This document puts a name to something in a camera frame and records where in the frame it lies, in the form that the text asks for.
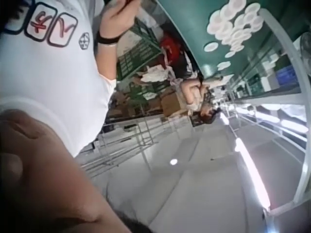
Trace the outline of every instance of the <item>white t-shirt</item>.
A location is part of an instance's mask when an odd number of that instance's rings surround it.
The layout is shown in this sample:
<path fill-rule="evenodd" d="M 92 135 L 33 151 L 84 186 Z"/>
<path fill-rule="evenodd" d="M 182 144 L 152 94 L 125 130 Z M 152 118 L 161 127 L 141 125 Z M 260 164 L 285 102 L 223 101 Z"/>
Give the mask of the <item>white t-shirt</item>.
<path fill-rule="evenodd" d="M 116 81 L 93 53 L 86 0 L 26 0 L 0 37 L 0 111 L 50 126 L 75 157 L 104 123 Z"/>

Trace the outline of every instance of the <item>black wristband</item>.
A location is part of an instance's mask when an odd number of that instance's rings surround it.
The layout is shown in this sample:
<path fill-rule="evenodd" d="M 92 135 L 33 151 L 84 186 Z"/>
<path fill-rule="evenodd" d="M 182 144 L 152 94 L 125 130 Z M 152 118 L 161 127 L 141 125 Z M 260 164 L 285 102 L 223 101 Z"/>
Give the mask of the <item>black wristband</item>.
<path fill-rule="evenodd" d="M 108 39 L 108 38 L 101 37 L 101 34 L 98 32 L 96 35 L 96 40 L 97 40 L 97 43 L 100 43 L 103 45 L 115 45 L 120 40 L 121 36 L 122 35 L 115 37 L 115 38 Z"/>

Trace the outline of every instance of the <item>finger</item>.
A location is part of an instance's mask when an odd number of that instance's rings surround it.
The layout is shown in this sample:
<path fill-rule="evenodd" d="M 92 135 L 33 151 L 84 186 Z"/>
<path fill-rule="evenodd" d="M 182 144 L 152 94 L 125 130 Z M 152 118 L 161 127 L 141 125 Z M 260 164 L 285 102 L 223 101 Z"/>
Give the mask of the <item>finger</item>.
<path fill-rule="evenodd" d="M 111 18 L 117 15 L 124 8 L 125 4 L 126 0 L 111 1 L 111 3 L 107 5 L 108 9 L 104 13 L 104 17 Z"/>
<path fill-rule="evenodd" d="M 17 155 L 7 153 L 0 154 L 0 159 L 1 187 L 5 190 L 14 188 L 22 177 L 22 161 Z"/>
<path fill-rule="evenodd" d="M 118 16 L 126 19 L 134 19 L 138 14 L 141 0 L 132 0 L 125 8 L 119 12 Z"/>

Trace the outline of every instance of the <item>round ceiling lamp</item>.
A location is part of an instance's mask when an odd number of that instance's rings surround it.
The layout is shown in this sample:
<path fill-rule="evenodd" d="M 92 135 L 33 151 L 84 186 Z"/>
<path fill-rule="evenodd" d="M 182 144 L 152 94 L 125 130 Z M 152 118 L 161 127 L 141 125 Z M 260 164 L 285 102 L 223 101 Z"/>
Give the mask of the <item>round ceiling lamp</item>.
<path fill-rule="evenodd" d="M 260 10 L 260 4 L 258 2 L 250 4 L 246 9 L 245 13 L 255 12 L 257 13 Z"/>
<path fill-rule="evenodd" d="M 230 37 L 230 34 L 216 33 L 216 35 L 215 35 L 215 38 L 217 40 L 224 40 L 228 37 Z"/>
<path fill-rule="evenodd" d="M 215 35 L 217 32 L 221 31 L 223 28 L 223 24 L 208 24 L 207 33 L 210 35 Z"/>
<path fill-rule="evenodd" d="M 228 6 L 237 13 L 246 7 L 246 0 L 229 0 Z"/>
<path fill-rule="evenodd" d="M 231 39 L 232 40 L 238 40 L 243 36 L 243 30 L 239 29 L 235 33 L 232 34 Z"/>
<path fill-rule="evenodd" d="M 236 20 L 234 21 L 234 28 L 237 28 L 237 29 L 244 28 L 245 26 L 244 17 L 245 17 L 245 14 L 241 14 L 236 18 Z"/>
<path fill-rule="evenodd" d="M 230 51 L 229 53 L 227 53 L 225 55 L 225 58 L 230 58 L 230 57 L 233 57 L 235 55 L 235 52 L 234 51 Z"/>
<path fill-rule="evenodd" d="M 243 42 L 242 40 L 235 40 L 235 41 L 231 42 L 231 48 L 241 46 L 242 42 Z"/>
<path fill-rule="evenodd" d="M 250 28 L 244 28 L 243 29 L 243 34 L 244 35 L 247 35 L 247 34 L 250 34 L 250 33 L 252 33 L 252 30 Z"/>
<path fill-rule="evenodd" d="M 257 14 L 255 12 L 247 13 L 244 17 L 244 24 L 251 24 L 256 17 Z"/>
<path fill-rule="evenodd" d="M 262 17 L 256 16 L 256 17 L 253 19 L 253 21 L 251 22 L 251 25 L 252 25 L 252 26 L 259 26 L 259 25 L 263 24 L 263 22 L 264 22 L 264 20 L 263 20 Z"/>
<path fill-rule="evenodd" d="M 252 30 L 253 33 L 256 33 L 258 31 L 260 31 L 262 29 L 262 27 L 263 27 L 263 24 L 260 24 L 260 25 L 257 25 L 257 26 L 253 26 L 252 25 L 251 30 Z"/>
<path fill-rule="evenodd" d="M 204 46 L 204 51 L 205 52 L 213 52 L 217 48 L 218 48 L 218 43 L 217 42 L 211 42 L 211 43 Z"/>
<path fill-rule="evenodd" d="M 222 40 L 222 45 L 230 45 L 230 43 L 231 43 L 230 36 Z"/>
<path fill-rule="evenodd" d="M 251 37 L 252 37 L 252 34 L 251 34 L 251 33 L 245 33 L 245 34 L 241 37 L 241 39 L 242 39 L 243 41 L 245 41 L 245 40 L 249 40 Z"/>
<path fill-rule="evenodd" d="M 230 21 L 226 21 L 224 22 L 223 28 L 218 33 L 228 35 L 228 34 L 231 34 L 232 29 L 233 29 L 233 24 Z"/>
<path fill-rule="evenodd" d="M 221 24 L 223 19 L 220 17 L 220 10 L 215 11 L 209 18 L 209 23 L 211 24 Z"/>
<path fill-rule="evenodd" d="M 233 19 L 236 15 L 236 12 L 233 11 L 232 9 L 230 9 L 229 5 L 225 5 L 222 7 L 222 9 L 220 10 L 220 17 L 224 20 L 224 21 L 229 21 L 231 19 Z"/>
<path fill-rule="evenodd" d="M 218 70 L 223 70 L 231 66 L 231 62 L 221 62 L 217 65 Z"/>
<path fill-rule="evenodd" d="M 240 45 L 240 46 L 237 46 L 237 47 L 232 48 L 232 51 L 234 51 L 234 52 L 240 52 L 240 51 L 242 51 L 244 48 L 245 48 L 244 45 Z"/>

